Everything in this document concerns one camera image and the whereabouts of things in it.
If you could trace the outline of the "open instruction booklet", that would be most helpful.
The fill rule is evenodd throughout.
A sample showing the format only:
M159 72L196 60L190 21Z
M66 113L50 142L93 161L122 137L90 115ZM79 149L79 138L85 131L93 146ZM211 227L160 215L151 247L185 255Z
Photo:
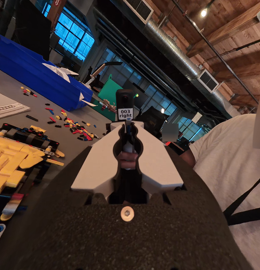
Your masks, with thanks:
M27 111L30 111L30 107L0 93L0 119Z

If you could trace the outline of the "yellow black brick car model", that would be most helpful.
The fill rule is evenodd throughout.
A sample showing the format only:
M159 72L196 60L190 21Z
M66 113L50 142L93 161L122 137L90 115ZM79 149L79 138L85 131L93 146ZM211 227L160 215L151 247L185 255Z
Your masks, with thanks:
M34 184L39 184L51 164L64 166L54 157L64 157L59 143L46 130L9 123L0 127L0 238L13 215L27 206L21 202Z

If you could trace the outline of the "white wall vent grille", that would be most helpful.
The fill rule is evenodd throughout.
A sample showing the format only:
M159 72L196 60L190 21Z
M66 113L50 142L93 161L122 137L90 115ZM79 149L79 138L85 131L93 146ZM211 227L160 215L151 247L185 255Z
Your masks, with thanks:
M203 69L197 80L207 89L209 93L213 93L219 86L216 79L209 73L207 69Z
M144 0L123 0L126 5L138 16L138 18L147 24L154 10Z

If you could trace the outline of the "pile of small coloured pins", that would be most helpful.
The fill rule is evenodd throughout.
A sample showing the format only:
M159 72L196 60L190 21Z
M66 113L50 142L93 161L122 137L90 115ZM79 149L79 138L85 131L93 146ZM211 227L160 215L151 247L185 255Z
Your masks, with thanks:
M86 127L90 127L90 123L82 121L82 125L76 121L74 122L71 118L67 116L67 113L64 109L61 109L61 114L55 114L54 109L49 108L49 103L45 104L45 110L49 111L53 117L50 116L50 121L48 124L54 124L56 128L62 128L63 126L67 128L71 134L76 134L78 140L81 141L92 141L93 139L101 139L94 133L90 133Z

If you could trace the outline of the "blue plastic bin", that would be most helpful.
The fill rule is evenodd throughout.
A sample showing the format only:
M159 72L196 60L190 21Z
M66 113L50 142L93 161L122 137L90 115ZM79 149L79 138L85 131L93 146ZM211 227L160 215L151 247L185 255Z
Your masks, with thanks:
M0 35L0 70L66 111L90 103L93 92L75 78L69 81L49 69L56 66L24 46Z

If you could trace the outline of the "person's right hand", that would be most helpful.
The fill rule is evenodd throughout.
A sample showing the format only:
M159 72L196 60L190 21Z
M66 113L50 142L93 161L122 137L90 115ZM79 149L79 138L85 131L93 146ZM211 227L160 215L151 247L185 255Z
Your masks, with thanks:
M117 158L120 161L122 169L134 170L136 168L137 157L138 157L137 153L129 153L122 151Z

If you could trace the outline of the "small brown brick model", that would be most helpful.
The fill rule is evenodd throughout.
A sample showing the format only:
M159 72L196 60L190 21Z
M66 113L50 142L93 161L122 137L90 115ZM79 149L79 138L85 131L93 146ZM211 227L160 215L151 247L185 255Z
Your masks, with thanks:
M107 109L110 112L117 113L115 103L111 105L107 99L104 99L103 101L98 101L98 103L102 106L100 109L101 111Z

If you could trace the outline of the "large black screen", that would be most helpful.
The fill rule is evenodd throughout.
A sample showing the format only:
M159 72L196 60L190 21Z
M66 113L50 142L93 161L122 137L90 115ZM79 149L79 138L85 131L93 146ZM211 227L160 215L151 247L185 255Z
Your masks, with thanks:
M144 103L148 99L148 95L145 94L145 91L139 87L137 84L133 84L133 93L134 93L134 105L138 108L141 109Z

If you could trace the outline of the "white hanging paper sign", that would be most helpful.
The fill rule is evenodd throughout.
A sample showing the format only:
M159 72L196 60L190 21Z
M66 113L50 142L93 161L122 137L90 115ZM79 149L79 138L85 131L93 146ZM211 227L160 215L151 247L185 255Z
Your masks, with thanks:
M191 121L192 121L193 123L197 124L198 121L202 118L202 116L203 116L203 115L202 115L201 113L197 112L197 113L194 115L194 117L191 119Z

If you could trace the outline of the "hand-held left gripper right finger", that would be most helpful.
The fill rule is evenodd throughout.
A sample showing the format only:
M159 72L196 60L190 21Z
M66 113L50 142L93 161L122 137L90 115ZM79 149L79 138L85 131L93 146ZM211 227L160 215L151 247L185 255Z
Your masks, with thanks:
M183 180L165 145L145 129L133 124L132 135L138 154L136 169L142 176L141 187L150 195L183 187Z

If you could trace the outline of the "crumpled white paper bags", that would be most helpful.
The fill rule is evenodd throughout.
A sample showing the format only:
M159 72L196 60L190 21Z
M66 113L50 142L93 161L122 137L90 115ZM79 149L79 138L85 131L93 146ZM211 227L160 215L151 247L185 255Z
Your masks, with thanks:
M66 81L68 81L70 83L70 80L69 80L69 77L68 75L71 75L71 76L77 76L79 75L78 73L75 73L67 68L58 68L58 67L55 67L55 66L52 66L52 65L49 65L49 64L46 64L46 63L43 63L44 66L46 66L47 68L51 69L53 72L55 72L56 74L58 74L59 76L61 76L63 79L65 79ZM82 92L80 93L80 97L79 97L79 100L92 106L92 107L95 107L95 106L98 106L97 104L93 104L93 103L90 103L88 101L86 101L84 99L84 96L82 94Z

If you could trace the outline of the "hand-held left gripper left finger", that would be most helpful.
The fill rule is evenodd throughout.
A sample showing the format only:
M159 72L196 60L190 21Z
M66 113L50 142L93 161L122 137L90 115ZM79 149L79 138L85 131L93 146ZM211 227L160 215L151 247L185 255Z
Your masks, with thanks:
M74 182L73 191L101 193L105 198L114 191L114 181L119 165L114 153L114 146L125 133L125 125L119 124L113 131L104 136L89 148L89 153L81 166Z

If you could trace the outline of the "metal ventilation duct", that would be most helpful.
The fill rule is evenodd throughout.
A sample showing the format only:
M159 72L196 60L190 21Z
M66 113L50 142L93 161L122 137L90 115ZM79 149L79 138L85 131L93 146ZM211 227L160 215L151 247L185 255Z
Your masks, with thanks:
M240 115L219 90L209 93L197 80L201 70L186 56L175 41L158 27L152 17L145 25L143 34L223 114L226 114L228 118Z

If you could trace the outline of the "wooden post red sign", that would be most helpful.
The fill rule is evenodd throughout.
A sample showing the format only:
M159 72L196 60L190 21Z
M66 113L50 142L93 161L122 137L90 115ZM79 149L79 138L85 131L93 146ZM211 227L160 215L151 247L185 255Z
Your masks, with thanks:
M67 0L53 0L50 10L47 14L47 19L51 21L51 29L55 29L62 10L66 4Z

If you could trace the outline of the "person's white shirt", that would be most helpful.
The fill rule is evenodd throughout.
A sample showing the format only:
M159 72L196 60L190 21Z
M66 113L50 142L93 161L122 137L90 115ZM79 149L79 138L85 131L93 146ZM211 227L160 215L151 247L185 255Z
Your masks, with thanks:
M226 215L234 240L253 269L260 269L260 149L253 148L256 114L229 119L189 146L194 171L206 183L223 212L236 200L239 205ZM238 199L247 196L242 202Z

